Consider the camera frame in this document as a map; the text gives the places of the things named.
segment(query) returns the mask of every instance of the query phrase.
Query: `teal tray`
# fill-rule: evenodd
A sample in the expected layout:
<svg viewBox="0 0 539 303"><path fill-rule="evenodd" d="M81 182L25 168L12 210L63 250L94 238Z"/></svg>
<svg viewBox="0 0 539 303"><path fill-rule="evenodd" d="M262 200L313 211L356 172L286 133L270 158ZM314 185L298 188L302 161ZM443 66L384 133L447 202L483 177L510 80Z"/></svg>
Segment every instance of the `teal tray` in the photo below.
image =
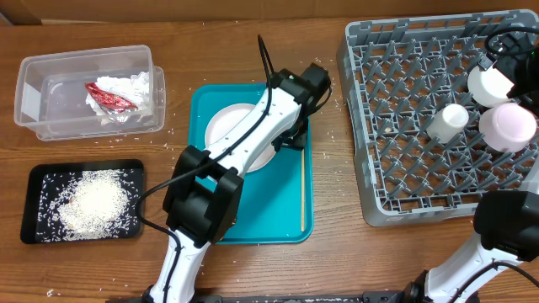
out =
<svg viewBox="0 0 539 303"><path fill-rule="evenodd" d="M191 100L189 144L203 150L211 118L232 104L256 104L265 83L212 84L199 88ZM208 189L215 184L199 180ZM302 153L281 149L258 171L247 173L236 225L220 244L296 243L305 241L314 227L311 133L305 148L305 230L302 231Z"/></svg>

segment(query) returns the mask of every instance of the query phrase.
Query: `red wrapper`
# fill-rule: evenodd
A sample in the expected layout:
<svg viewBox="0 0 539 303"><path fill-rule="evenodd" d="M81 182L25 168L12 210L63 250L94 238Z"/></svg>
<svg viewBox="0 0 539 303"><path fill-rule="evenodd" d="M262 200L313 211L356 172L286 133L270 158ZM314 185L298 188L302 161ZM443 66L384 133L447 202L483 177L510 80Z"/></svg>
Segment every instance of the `red wrapper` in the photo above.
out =
<svg viewBox="0 0 539 303"><path fill-rule="evenodd" d="M84 86L95 102L102 107L114 110L116 113L123 113L126 109L137 109L130 101L113 93L105 92L103 89L98 88L95 83L86 83Z"/></svg>

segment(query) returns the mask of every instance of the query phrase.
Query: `clear plastic container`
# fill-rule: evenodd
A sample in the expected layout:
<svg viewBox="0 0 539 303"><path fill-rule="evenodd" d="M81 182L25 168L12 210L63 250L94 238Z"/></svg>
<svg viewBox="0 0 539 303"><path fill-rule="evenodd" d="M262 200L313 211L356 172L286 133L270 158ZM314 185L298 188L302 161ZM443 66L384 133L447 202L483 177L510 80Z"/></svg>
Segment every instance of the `clear plastic container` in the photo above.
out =
<svg viewBox="0 0 539 303"><path fill-rule="evenodd" d="M85 83L98 77L149 72L150 106L124 114L96 115L85 103ZM17 125L43 141L159 131L164 126L166 89L163 70L152 63L145 45L31 56L20 66L15 92Z"/></svg>

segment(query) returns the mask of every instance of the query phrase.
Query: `gray dish rack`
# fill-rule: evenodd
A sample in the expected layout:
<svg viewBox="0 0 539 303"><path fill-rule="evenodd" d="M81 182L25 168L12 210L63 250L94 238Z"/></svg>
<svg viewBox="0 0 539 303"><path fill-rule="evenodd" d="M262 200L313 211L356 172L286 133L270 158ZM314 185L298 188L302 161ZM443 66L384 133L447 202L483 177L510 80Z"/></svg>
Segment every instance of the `gray dish rack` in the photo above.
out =
<svg viewBox="0 0 539 303"><path fill-rule="evenodd" d="M483 193L518 188L537 158L538 137L517 153L490 149L478 132L485 108L467 91L468 73L485 56L484 39L511 25L536 27L539 18L515 10L346 26L337 61L367 223L473 215ZM470 119L463 133L443 145L425 129L447 104L463 105Z"/></svg>

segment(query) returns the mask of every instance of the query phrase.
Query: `wooden table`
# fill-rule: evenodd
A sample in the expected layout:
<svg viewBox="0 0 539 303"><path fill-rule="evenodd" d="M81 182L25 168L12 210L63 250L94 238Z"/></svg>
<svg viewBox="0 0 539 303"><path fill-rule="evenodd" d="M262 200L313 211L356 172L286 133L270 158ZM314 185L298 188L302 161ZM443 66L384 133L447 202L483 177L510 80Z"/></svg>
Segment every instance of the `wooden table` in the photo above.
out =
<svg viewBox="0 0 539 303"><path fill-rule="evenodd" d="M401 290L424 268L443 263L472 233L471 218L388 228L368 226L362 218L350 117L340 95L335 62L350 21L0 29L0 301L103 302L138 296L156 282L168 239L150 228L135 240L24 245L19 228L29 171L40 163L133 157L144 162L148 187L169 178L175 163L172 157L187 143L193 92L207 83L264 80L258 33L276 68L301 73L318 58L337 84L330 102L312 118L315 228L297 245L211 247L197 288L225 296ZM163 68L168 99L164 130L121 137L121 142L114 137L42 142L13 122L15 83L26 56L120 45L148 45L155 65ZM174 135L167 133L172 128ZM165 143L174 150L164 148ZM164 193L147 201L147 217L163 224ZM522 268L539 277L537 263ZM50 298L49 290L54 293ZM537 302L538 296L539 290L513 272L501 274L481 291L484 302Z"/></svg>

